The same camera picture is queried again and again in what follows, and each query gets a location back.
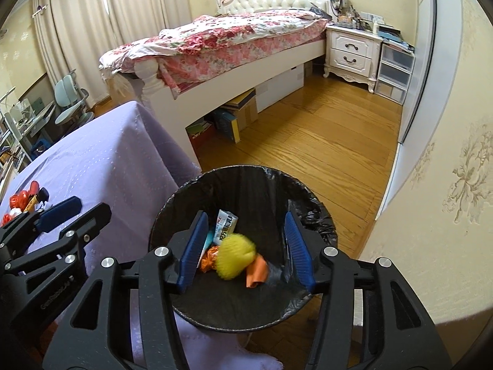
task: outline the drawer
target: drawer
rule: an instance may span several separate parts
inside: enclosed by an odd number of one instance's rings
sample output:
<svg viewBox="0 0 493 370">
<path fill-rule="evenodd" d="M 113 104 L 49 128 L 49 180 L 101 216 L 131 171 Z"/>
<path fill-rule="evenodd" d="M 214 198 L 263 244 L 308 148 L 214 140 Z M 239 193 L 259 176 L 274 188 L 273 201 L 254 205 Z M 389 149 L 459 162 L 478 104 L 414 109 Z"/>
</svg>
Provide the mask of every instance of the drawer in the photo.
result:
<svg viewBox="0 0 493 370">
<path fill-rule="evenodd" d="M 371 58 L 373 41 L 346 33 L 331 33 L 331 48 Z"/>
<path fill-rule="evenodd" d="M 330 65 L 368 77 L 371 59 L 336 49 L 330 49 Z"/>
</svg>

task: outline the black garbage bag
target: black garbage bag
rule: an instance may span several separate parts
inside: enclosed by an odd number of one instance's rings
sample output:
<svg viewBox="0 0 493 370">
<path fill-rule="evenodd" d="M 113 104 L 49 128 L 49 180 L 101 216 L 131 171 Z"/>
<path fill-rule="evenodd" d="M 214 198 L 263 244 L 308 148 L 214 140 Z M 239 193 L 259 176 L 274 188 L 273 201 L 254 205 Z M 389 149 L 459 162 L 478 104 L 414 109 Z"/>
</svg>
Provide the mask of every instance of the black garbage bag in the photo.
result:
<svg viewBox="0 0 493 370">
<path fill-rule="evenodd" d="M 266 283 L 246 288 L 245 272 L 224 281 L 215 271 L 197 272 L 183 295 L 172 295 L 174 310 L 190 323 L 222 332 L 248 332 L 273 326 L 295 314 L 311 295 L 293 275 L 284 242 L 288 201 L 305 228 L 337 247 L 334 223 L 325 206 L 299 180 L 262 166 L 228 166 L 186 183 L 167 201 L 154 222 L 149 248 L 168 243 L 188 229 L 203 210 L 215 229 L 218 211 L 238 217 L 235 232 L 250 239 L 269 264 Z"/>
</svg>

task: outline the chair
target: chair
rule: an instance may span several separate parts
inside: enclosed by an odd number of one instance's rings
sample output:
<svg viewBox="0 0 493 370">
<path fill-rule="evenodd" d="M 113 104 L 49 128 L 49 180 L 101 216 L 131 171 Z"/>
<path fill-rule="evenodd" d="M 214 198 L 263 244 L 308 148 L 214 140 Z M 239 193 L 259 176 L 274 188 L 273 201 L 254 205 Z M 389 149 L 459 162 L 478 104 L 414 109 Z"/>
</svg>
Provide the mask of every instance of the chair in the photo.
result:
<svg viewBox="0 0 493 370">
<path fill-rule="evenodd" d="M 55 101 L 63 110 L 55 120 L 55 124 L 67 124 L 74 120 L 77 124 L 75 128 L 79 128 L 92 120 L 94 113 L 85 112 L 86 100 L 89 97 L 89 93 L 84 88 L 79 88 L 75 84 L 71 74 L 64 76 L 55 85 Z"/>
</svg>

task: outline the nightstand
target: nightstand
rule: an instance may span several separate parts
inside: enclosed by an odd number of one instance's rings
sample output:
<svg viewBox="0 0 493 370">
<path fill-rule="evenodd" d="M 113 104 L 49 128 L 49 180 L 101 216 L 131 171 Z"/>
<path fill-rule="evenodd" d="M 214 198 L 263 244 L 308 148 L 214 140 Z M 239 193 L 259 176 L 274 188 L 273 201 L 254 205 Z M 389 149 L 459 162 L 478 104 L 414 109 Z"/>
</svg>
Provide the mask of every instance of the nightstand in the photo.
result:
<svg viewBox="0 0 493 370">
<path fill-rule="evenodd" d="M 328 27 L 324 77 L 332 72 L 348 82 L 367 83 L 373 93 L 382 41 L 370 32 Z"/>
</svg>

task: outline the floral bedding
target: floral bedding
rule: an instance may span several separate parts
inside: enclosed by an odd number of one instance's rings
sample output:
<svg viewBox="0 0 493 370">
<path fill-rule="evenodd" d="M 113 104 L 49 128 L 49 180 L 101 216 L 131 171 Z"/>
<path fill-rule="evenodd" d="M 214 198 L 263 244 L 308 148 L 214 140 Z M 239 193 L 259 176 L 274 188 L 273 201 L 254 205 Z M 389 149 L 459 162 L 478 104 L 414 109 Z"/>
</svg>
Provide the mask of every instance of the floral bedding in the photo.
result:
<svg viewBox="0 0 493 370">
<path fill-rule="evenodd" d="M 134 72 L 148 56 L 159 62 L 158 76 L 177 98 L 186 84 L 203 82 L 239 65 L 298 46 L 319 36 L 326 19 L 307 10 L 269 10 L 225 18 L 202 15 L 158 36 L 108 51 L 100 58 L 103 78 Z"/>
</svg>

